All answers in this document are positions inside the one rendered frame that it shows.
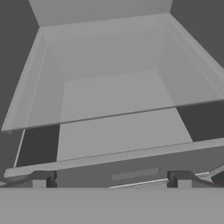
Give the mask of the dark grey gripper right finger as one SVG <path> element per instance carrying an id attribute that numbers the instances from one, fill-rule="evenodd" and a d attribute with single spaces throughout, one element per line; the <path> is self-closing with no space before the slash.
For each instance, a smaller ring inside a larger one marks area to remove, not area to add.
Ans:
<path id="1" fill-rule="evenodd" d="M 212 183 L 210 181 L 198 178 L 191 171 L 168 171 L 167 178 L 167 187 L 171 188 L 221 188 L 221 184 Z"/>

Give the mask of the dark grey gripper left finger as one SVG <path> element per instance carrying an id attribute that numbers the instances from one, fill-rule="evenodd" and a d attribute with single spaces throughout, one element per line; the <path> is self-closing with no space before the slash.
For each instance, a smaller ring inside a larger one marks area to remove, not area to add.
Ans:
<path id="1" fill-rule="evenodd" d="M 50 188 L 57 186 L 56 171 L 34 171 L 31 174 L 10 178 L 6 182 L 0 181 L 0 188 L 31 187 Z"/>

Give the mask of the grey fridge drawer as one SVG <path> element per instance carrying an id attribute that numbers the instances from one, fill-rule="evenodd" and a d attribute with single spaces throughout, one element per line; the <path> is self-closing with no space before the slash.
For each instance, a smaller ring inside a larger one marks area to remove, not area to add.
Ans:
<path id="1" fill-rule="evenodd" d="M 122 186 L 224 164 L 224 101 L 26 129 L 8 180 L 53 172 L 61 187 Z"/>

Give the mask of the clear glass fridge shelf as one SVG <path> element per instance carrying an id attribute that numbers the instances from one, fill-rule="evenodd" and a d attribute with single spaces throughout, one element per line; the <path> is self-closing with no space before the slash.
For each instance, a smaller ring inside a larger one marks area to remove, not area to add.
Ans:
<path id="1" fill-rule="evenodd" d="M 38 30 L 2 130 L 224 100 L 224 67 L 171 14 Z"/>

